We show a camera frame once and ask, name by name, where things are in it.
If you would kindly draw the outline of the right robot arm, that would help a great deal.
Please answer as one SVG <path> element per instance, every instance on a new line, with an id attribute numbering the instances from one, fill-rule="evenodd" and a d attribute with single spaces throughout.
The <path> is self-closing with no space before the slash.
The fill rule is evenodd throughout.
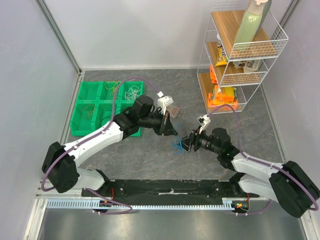
<path id="1" fill-rule="evenodd" d="M 226 129 L 217 127 L 210 135 L 200 129 L 182 138 L 186 151 L 200 148 L 217 154 L 217 160 L 226 169 L 236 172 L 229 191 L 235 197 L 255 194 L 277 202 L 295 218 L 306 211 L 317 211 L 320 190 L 294 161 L 276 163 L 255 158 L 231 143 Z"/>

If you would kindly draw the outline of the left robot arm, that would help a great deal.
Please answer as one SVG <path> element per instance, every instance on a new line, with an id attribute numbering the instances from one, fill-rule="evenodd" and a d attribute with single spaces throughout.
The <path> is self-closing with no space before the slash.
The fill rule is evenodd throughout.
<path id="1" fill-rule="evenodd" d="M 173 102 L 172 97 L 162 96 L 155 108 L 153 99 L 142 95 L 94 132 L 64 145 L 52 143 L 41 168 L 43 179 L 49 180 L 51 187 L 43 184 L 41 189 L 56 190 L 60 194 L 73 188 L 92 189 L 99 197 L 106 196 L 110 191 L 107 176 L 98 169 L 82 169 L 81 164 L 102 149 L 134 135 L 140 128 L 152 129 L 158 136 L 176 135 L 167 110 Z"/>

